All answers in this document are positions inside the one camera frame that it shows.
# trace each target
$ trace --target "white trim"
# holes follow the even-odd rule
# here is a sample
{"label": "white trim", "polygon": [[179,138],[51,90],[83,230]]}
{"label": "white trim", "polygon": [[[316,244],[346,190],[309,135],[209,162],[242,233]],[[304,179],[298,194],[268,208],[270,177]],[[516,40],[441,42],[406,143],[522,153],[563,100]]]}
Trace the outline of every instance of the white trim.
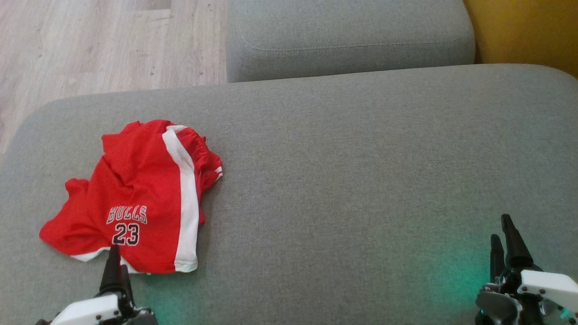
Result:
{"label": "white trim", "polygon": [[[94,252],[86,253],[86,254],[80,254],[80,255],[71,255],[71,257],[76,258],[77,260],[80,260],[82,262],[87,262],[87,261],[92,260],[96,256],[98,256],[104,250],[110,250],[110,247],[101,247]],[[122,256],[120,257],[120,265],[126,265],[128,273],[140,273],[137,270],[135,270],[135,268],[132,267],[132,265],[129,264]]]}
{"label": "white trim", "polygon": [[195,165],[176,133],[185,129],[182,125],[170,125],[162,134],[168,151],[180,171],[181,215],[179,243],[175,254],[175,271],[191,272],[197,269],[197,232],[199,227],[199,202]]}

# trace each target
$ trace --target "wooden floor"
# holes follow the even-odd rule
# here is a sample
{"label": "wooden floor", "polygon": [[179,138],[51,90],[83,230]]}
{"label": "wooden floor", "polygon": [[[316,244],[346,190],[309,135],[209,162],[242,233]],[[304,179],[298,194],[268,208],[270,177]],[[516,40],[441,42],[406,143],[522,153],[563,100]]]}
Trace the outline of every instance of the wooden floor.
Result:
{"label": "wooden floor", "polygon": [[0,156],[54,99],[224,83],[226,0],[0,0]]}

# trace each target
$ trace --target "yellow sofa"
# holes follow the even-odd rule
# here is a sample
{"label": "yellow sofa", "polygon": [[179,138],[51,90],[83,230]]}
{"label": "yellow sofa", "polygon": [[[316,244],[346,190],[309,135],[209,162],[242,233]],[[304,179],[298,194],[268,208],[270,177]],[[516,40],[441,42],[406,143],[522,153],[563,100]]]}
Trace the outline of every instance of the yellow sofa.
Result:
{"label": "yellow sofa", "polygon": [[578,77],[577,0],[464,0],[479,63],[531,63]]}

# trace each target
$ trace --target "red garment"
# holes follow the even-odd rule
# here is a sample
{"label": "red garment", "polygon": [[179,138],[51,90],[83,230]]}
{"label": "red garment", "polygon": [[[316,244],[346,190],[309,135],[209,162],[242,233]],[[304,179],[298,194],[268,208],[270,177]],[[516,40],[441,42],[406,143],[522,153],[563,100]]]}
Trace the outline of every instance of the red garment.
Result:
{"label": "red garment", "polygon": [[165,120],[103,135],[90,181],[66,182],[69,199],[40,238],[83,261],[118,244],[131,272],[195,270],[201,194],[223,175],[205,140]]}

